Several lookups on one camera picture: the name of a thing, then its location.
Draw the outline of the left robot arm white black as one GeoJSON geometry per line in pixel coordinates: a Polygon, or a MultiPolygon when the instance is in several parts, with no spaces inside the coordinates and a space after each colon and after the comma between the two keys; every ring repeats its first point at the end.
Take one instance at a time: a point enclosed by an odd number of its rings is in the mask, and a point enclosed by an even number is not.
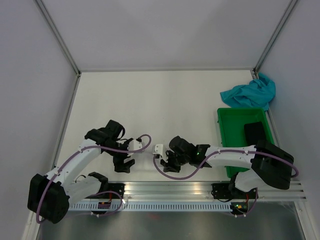
{"type": "Polygon", "coordinates": [[[62,165],[44,175],[37,173],[30,180],[27,208],[35,213],[38,224],[45,220],[56,224],[67,214],[69,207],[87,197],[104,198],[116,194],[109,188],[109,180],[98,173],[89,173],[84,180],[76,177],[101,154],[112,156],[114,171],[129,173],[135,160],[130,157],[143,151],[142,138],[123,138],[125,128],[110,120],[105,127],[86,133],[78,150],[62,165]]]}

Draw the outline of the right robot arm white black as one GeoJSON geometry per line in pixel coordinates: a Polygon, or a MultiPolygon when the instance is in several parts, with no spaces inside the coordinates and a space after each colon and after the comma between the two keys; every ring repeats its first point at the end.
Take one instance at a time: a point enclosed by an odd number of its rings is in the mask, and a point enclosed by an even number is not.
{"type": "Polygon", "coordinates": [[[266,140],[250,146],[219,147],[194,145],[176,136],[168,146],[156,144],[152,154],[163,167],[156,166],[158,172],[177,181],[190,179],[202,168],[245,168],[230,178],[227,189],[233,198],[264,186],[288,190],[291,179],[299,174],[293,156],[266,140]]]}

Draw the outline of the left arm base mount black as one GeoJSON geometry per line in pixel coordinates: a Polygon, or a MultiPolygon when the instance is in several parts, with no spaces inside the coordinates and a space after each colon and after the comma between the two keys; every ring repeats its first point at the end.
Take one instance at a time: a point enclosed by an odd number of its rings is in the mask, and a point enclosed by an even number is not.
{"type": "MultiPolygon", "coordinates": [[[[113,191],[118,193],[121,197],[124,196],[125,193],[125,184],[124,183],[116,183],[116,182],[109,182],[107,187],[102,188],[98,192],[104,192],[104,191],[113,191]]],[[[119,197],[114,194],[114,193],[104,193],[104,194],[99,194],[95,196],[88,196],[85,199],[119,199],[119,197]]]]}

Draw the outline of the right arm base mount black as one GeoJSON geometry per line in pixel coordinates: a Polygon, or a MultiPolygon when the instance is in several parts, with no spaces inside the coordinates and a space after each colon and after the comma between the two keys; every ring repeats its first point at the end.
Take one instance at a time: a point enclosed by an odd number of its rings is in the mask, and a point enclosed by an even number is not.
{"type": "Polygon", "coordinates": [[[231,201],[231,200],[246,200],[247,198],[255,199],[257,191],[242,191],[237,189],[231,183],[212,183],[211,195],[215,200],[231,201]]]}

